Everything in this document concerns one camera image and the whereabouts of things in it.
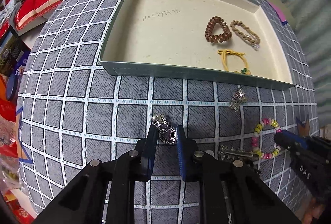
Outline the dark landscape box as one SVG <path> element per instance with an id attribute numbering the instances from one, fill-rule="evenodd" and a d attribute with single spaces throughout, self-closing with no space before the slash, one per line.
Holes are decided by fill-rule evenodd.
<path id="1" fill-rule="evenodd" d="M 11 31 L 7 31 L 1 38 L 1 74 L 9 77 L 15 65 L 27 50 L 28 48 L 17 35 L 13 34 Z"/>

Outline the silver star hair clip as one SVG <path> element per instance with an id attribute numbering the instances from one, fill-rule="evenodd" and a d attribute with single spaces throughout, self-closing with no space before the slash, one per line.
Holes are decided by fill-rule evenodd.
<path id="1" fill-rule="evenodd" d="M 217 153 L 218 160 L 221 161 L 234 161 L 234 160 L 249 160 L 249 161 L 257 161 L 259 159 L 259 155 L 256 153 L 246 152 L 243 150 L 236 150 L 233 147 L 229 148 L 228 146 L 219 146 L 219 150 Z"/>

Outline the silver heart pendant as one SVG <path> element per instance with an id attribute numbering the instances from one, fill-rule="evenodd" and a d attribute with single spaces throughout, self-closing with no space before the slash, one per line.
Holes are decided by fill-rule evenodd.
<path id="1" fill-rule="evenodd" d="M 161 142 L 165 144 L 175 144 L 176 142 L 176 129 L 167 120 L 164 114 L 152 116 L 152 125 L 157 128 L 157 133 Z"/>

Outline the blue snack box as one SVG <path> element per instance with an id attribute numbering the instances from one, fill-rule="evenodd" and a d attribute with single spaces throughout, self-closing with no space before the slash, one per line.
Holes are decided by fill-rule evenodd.
<path id="1" fill-rule="evenodd" d="M 20 59 L 20 61 L 15 65 L 14 70 L 11 74 L 12 77 L 12 100 L 17 100 L 18 90 L 20 88 L 21 79 L 26 67 L 28 57 Z"/>

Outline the pile of grey clothes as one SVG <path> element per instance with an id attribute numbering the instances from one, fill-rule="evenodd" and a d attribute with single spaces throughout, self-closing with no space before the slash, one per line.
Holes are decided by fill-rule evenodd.
<path id="1" fill-rule="evenodd" d="M 18 6 L 21 6 L 21 4 L 24 2 L 25 0 L 10 0 L 5 7 L 1 10 L 1 26 L 9 20 L 10 16 L 13 14 L 13 12 L 15 11 L 15 9 Z"/>

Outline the cream jewelry tray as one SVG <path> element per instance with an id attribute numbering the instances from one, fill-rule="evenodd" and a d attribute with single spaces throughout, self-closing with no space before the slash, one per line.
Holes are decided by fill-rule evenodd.
<path id="1" fill-rule="evenodd" d="M 208 21 L 238 20 L 260 38 L 210 43 Z M 265 0 L 119 0 L 100 51 L 110 74 L 183 78 L 283 90 L 294 85 L 283 25 Z"/>

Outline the blue lidded jar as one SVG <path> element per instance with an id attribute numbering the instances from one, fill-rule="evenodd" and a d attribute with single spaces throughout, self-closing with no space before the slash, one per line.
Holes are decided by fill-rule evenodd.
<path id="1" fill-rule="evenodd" d="M 18 76 L 11 74 L 6 84 L 6 99 L 14 101 L 18 96 Z"/>

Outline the grey checked tablecloth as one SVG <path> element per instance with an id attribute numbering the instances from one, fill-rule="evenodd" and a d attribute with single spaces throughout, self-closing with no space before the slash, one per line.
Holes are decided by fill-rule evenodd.
<path id="1" fill-rule="evenodd" d="M 296 131 L 309 120 L 318 131 L 315 91 L 296 34 L 282 22 L 294 85 L 278 90 L 242 84 L 183 78 L 110 74 L 100 51 L 119 0 L 64 0 L 37 37 L 18 95 L 22 109 L 20 141 L 27 157 L 20 161 L 22 180 L 32 207 L 41 214 L 60 191 L 97 158 L 117 159 L 148 133 L 152 116 L 164 114 L 182 125 L 202 151 L 220 145 L 251 149 L 255 126 L 274 119 Z M 259 36 L 243 22 L 212 17 L 205 30 L 210 43 L 238 35 L 258 49 Z M 229 108 L 242 88 L 247 101 Z"/>

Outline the teal curtain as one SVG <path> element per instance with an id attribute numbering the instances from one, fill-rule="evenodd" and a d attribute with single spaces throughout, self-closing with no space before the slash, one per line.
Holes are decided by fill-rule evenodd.
<path id="1" fill-rule="evenodd" d="M 330 0 L 281 0 L 295 19 L 296 36 L 315 87 L 319 124 L 330 124 Z"/>

